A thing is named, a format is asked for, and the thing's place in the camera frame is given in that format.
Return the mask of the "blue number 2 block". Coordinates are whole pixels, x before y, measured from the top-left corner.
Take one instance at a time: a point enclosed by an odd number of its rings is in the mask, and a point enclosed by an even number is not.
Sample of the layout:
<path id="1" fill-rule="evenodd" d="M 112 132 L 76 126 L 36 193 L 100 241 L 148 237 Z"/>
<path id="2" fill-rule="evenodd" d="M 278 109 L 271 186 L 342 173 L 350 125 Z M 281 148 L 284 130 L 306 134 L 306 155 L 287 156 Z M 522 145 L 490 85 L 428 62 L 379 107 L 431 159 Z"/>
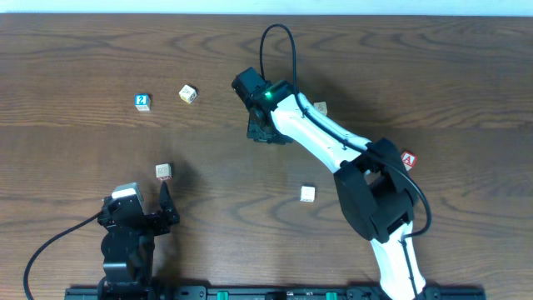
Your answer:
<path id="1" fill-rule="evenodd" d="M 134 105 L 139 112 L 147 112 L 151 110 L 151 99 L 148 94 L 136 94 L 134 98 Z"/>

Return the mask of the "red letter A block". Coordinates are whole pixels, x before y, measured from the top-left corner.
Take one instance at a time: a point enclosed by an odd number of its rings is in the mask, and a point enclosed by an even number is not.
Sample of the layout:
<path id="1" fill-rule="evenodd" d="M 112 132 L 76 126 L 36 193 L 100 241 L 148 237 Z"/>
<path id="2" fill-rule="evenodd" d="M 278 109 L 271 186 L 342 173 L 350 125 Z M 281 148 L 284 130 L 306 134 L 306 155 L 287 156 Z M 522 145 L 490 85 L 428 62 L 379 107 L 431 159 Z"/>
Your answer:
<path id="1" fill-rule="evenodd" d="M 405 169 L 407 171 L 410 171 L 416 165 L 417 156 L 412 152 L 405 151 L 401 155 L 401 160 L 404 164 Z"/>

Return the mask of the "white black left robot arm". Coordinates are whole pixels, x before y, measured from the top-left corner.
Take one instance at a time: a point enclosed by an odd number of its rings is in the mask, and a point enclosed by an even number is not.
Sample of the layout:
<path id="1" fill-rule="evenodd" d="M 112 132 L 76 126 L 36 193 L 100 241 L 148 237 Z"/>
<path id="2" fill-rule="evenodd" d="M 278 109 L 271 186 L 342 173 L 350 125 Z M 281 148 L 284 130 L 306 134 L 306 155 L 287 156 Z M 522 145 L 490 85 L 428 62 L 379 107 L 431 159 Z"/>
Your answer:
<path id="1" fill-rule="evenodd" d="M 158 299 L 161 289 L 152 277 L 156 236 L 180 222 L 168 186 L 162 183 L 160 209 L 145 214 L 135 182 L 116 187 L 103 199 L 97 222 L 106 228 L 101 251 L 105 277 L 97 285 L 99 299 Z"/>

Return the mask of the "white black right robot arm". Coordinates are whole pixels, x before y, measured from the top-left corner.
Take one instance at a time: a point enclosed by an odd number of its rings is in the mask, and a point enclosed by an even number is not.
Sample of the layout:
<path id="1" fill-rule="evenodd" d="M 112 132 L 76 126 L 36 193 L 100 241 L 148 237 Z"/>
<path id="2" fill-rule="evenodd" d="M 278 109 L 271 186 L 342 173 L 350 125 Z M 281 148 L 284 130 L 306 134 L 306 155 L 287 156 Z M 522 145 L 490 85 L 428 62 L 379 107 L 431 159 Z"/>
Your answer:
<path id="1" fill-rule="evenodd" d="M 372 142 L 322 114 L 286 81 L 262 79 L 234 92 L 248 113 L 248 138 L 259 143 L 297 142 L 332 173 L 341 211 L 370 242 L 380 270 L 380 286 L 391 299 L 416 299 L 426 280 L 418 268 L 412 239 L 414 207 L 429 203 L 410 177 L 396 146 Z"/>

